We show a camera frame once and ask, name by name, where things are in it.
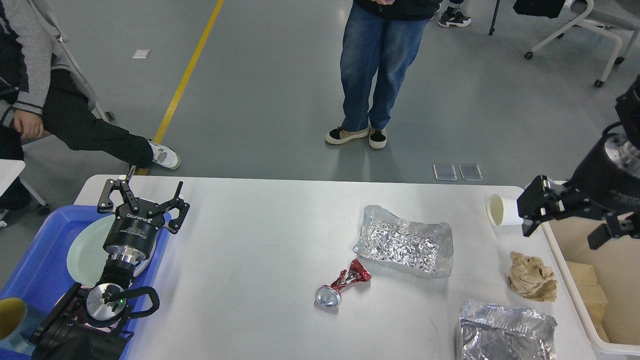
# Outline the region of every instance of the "yellow floor line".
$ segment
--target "yellow floor line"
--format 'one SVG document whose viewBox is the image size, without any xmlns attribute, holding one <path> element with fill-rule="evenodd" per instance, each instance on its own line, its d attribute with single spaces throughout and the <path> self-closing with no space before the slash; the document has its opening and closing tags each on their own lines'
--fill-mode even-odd
<svg viewBox="0 0 640 360">
<path fill-rule="evenodd" d="M 189 65 L 187 65 L 187 69 L 184 71 L 184 74 L 182 75 L 182 79 L 180 80 L 178 89 L 175 90 L 173 99 L 169 104 L 169 108 L 166 110 L 166 113 L 164 114 L 164 118 L 162 119 L 162 123 L 160 123 L 160 127 L 158 128 L 156 135 L 154 136 L 154 142 L 157 142 L 157 143 L 162 142 L 164 138 L 164 134 L 166 133 L 166 130 L 169 127 L 169 124 L 171 123 L 171 119 L 173 118 L 173 113 L 175 113 L 175 109 L 178 107 L 178 103 L 180 103 L 180 98 L 182 98 L 182 93 L 184 93 L 184 89 L 187 87 L 187 84 L 189 83 L 189 79 L 191 78 L 193 69 L 196 67 L 196 64 L 198 63 L 198 59 L 200 58 L 200 53 L 202 53 L 202 49 L 204 48 L 204 45 L 206 44 L 207 39 L 209 38 L 209 33 L 211 32 L 211 29 L 213 28 L 213 24 L 216 22 L 216 19 L 218 18 L 218 14 L 220 13 L 220 8 L 222 8 L 222 4 L 224 2 L 225 0 L 218 0 L 218 3 L 216 4 L 216 8 L 213 10 L 213 13 L 211 13 L 211 17 L 207 22 L 207 26 L 204 28 L 204 31 L 200 36 L 200 41 L 198 41 L 198 45 L 196 46 L 195 51 L 193 51 L 193 55 L 191 55 L 191 60 L 189 61 Z M 138 175 L 146 175 L 147 172 L 148 172 L 148 169 L 143 168 L 138 171 Z"/>
</svg>

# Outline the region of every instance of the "white sticker on floor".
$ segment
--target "white sticker on floor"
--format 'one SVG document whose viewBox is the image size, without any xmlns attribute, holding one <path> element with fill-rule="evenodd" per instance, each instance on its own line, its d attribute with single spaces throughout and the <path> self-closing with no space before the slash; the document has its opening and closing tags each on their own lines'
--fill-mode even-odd
<svg viewBox="0 0 640 360">
<path fill-rule="evenodd" d="M 149 56 L 149 53 L 151 52 L 151 50 L 136 50 L 135 53 L 133 53 L 133 56 L 131 56 L 132 59 L 146 59 L 147 56 Z"/>
</svg>

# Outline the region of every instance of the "hand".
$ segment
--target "hand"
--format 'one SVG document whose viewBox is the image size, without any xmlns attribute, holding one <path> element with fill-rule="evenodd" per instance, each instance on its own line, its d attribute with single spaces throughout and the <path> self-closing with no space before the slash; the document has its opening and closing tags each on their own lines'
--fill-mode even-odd
<svg viewBox="0 0 640 360">
<path fill-rule="evenodd" d="M 41 138 L 44 135 L 42 118 L 39 115 L 16 109 L 13 113 L 13 128 L 22 136 L 21 139 Z"/>
</svg>

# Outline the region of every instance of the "chair wheel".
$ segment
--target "chair wheel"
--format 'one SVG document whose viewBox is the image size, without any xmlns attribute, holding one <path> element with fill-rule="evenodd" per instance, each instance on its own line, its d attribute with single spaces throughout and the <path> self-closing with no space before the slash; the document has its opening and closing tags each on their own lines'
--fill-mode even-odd
<svg viewBox="0 0 640 360">
<path fill-rule="evenodd" d="M 38 215 L 46 215 L 51 212 L 49 205 L 38 205 Z"/>
</svg>

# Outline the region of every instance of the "white plate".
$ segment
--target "white plate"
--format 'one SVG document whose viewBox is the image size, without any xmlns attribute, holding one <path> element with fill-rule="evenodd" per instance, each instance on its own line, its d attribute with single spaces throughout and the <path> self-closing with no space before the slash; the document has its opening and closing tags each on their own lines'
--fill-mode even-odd
<svg viewBox="0 0 640 360">
<path fill-rule="evenodd" d="M 94 221 L 84 230 L 82 230 L 67 253 L 67 270 L 69 275 L 82 285 L 95 286 L 100 280 L 104 263 L 107 261 L 109 254 L 104 251 L 102 246 L 106 240 L 109 230 L 113 225 L 115 215 L 109 215 L 100 220 Z M 133 276 L 138 276 L 146 267 L 149 259 L 141 261 L 136 267 Z"/>
</svg>

